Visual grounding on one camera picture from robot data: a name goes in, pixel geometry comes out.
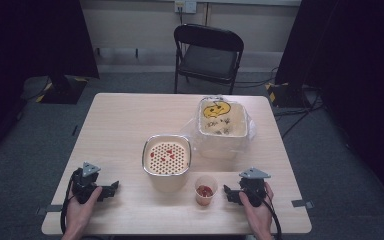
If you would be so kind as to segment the person's right hand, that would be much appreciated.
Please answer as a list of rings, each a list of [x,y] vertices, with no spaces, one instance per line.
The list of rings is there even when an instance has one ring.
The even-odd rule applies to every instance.
[[[270,211],[273,191],[268,183],[265,183],[267,195],[264,199],[265,203],[259,207],[253,207],[245,193],[240,192],[239,197],[243,203],[245,215],[250,229],[254,236],[270,237],[272,225],[272,213]]]

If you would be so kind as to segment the small translucent cup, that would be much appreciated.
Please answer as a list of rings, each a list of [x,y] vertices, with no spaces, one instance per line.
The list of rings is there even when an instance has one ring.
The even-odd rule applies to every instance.
[[[206,186],[209,186],[212,190],[213,190],[213,193],[214,195],[212,197],[201,197],[197,194],[196,192],[196,189],[200,186],[200,185],[206,185]],[[194,190],[195,190],[195,200],[196,202],[200,205],[200,206],[208,206],[213,197],[216,195],[217,191],[218,191],[218,182],[216,181],[216,179],[212,176],[209,176],[209,175],[203,175],[203,176],[200,176],[196,181],[195,181],[195,186],[194,186]]]

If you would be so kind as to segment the grey tape strip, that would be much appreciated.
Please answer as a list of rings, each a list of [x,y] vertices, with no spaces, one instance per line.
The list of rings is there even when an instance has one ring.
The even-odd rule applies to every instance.
[[[312,209],[314,208],[314,203],[312,201],[305,201],[305,200],[293,200],[291,201],[294,208],[297,207],[305,207],[306,209]]]
[[[49,212],[60,212],[62,210],[62,205],[47,205],[44,207],[39,207],[36,210],[36,214],[40,216],[45,216]]]

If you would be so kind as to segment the white wall outlet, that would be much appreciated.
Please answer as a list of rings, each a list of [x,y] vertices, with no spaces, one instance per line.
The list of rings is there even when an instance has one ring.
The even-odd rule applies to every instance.
[[[193,0],[176,0],[174,2],[176,13],[195,14],[197,12],[197,2]]]

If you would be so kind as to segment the light wooden table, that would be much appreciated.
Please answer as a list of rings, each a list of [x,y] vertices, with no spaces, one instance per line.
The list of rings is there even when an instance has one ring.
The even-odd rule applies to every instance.
[[[62,204],[69,178],[84,162],[100,167],[98,184],[119,182],[112,198],[98,203],[86,230],[89,235],[245,235],[249,233],[241,206],[218,191],[207,206],[197,204],[194,184],[213,176],[220,187],[237,188],[240,172],[255,167],[269,174],[273,204],[283,234],[311,231],[305,207],[294,206],[301,193],[269,101],[264,96],[238,96],[254,121],[257,134],[234,160],[193,155],[186,185],[162,193],[142,168],[146,140],[177,134],[192,118],[201,98],[182,94],[99,93],[91,104],[70,159],[53,197]]]

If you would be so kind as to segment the beige container with metal rim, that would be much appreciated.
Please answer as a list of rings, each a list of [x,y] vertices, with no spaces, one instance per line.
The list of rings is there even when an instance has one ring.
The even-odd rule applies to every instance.
[[[191,165],[191,145],[189,140],[185,136],[181,135],[154,135],[150,137],[143,148],[143,153],[142,153],[142,168],[143,170],[148,174],[150,181],[153,185],[153,187],[161,192],[175,192],[180,190],[186,183],[187,180],[187,173],[189,171],[189,168],[187,171],[185,171],[183,174],[180,175],[170,175],[170,176],[162,176],[162,175],[153,175],[150,174],[143,165],[144,161],[144,152],[145,148],[147,147],[148,144],[151,143],[156,143],[157,141],[174,141],[174,142],[180,142],[184,143],[187,148],[189,149],[189,168]]]

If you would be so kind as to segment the black folding chair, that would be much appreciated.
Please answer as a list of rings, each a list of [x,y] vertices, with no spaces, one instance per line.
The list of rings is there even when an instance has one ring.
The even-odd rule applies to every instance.
[[[243,40],[234,32],[199,24],[183,24],[174,30],[176,62],[174,92],[184,76],[228,84],[233,93],[244,50]]]

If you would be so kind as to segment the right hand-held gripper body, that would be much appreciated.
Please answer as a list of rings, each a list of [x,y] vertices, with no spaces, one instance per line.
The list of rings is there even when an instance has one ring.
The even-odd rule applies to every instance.
[[[271,175],[255,167],[251,167],[239,174],[241,180],[239,185],[247,195],[253,207],[259,207],[267,195],[265,180]]]

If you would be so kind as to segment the person's left hand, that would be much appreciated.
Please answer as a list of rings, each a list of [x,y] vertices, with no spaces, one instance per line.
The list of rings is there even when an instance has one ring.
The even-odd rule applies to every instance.
[[[83,233],[88,226],[92,216],[97,198],[101,192],[102,188],[97,187],[91,194],[89,200],[84,204],[80,204],[73,196],[72,192],[69,193],[69,201],[66,213],[66,231],[63,236],[83,236]]]

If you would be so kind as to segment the black stand base striped tape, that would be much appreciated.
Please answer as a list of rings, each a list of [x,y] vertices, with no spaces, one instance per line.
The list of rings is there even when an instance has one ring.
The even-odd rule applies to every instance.
[[[278,108],[309,108],[311,106],[301,86],[295,87],[289,83],[265,85],[268,98],[272,105]]]
[[[87,85],[88,80],[81,77],[61,76],[45,86],[36,99],[37,103],[76,104]]]

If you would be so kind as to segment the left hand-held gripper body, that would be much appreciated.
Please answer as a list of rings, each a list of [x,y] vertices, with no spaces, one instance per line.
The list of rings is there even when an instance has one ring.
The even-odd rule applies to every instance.
[[[100,167],[84,162],[82,168],[78,168],[73,172],[71,190],[80,204],[86,203],[97,188],[96,180],[100,170]]]

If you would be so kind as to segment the beige perforated strainer basket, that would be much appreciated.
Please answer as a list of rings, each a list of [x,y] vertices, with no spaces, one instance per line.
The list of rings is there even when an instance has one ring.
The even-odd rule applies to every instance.
[[[172,150],[175,159],[171,159],[166,151]],[[184,143],[174,141],[157,141],[148,144],[144,152],[144,168],[153,175],[180,175],[189,168],[189,149]]]

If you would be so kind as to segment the pile of red food scraps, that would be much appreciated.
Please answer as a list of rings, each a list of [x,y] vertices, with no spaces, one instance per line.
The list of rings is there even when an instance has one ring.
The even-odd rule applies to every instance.
[[[212,197],[214,195],[213,190],[209,186],[206,186],[206,185],[200,185],[196,189],[196,192],[201,197]]]

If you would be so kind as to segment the black curtain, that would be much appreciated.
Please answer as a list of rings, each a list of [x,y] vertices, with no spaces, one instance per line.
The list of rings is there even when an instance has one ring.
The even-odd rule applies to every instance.
[[[320,88],[384,186],[384,0],[301,0],[276,81]]]
[[[0,141],[37,76],[99,76],[80,0],[0,0]]]

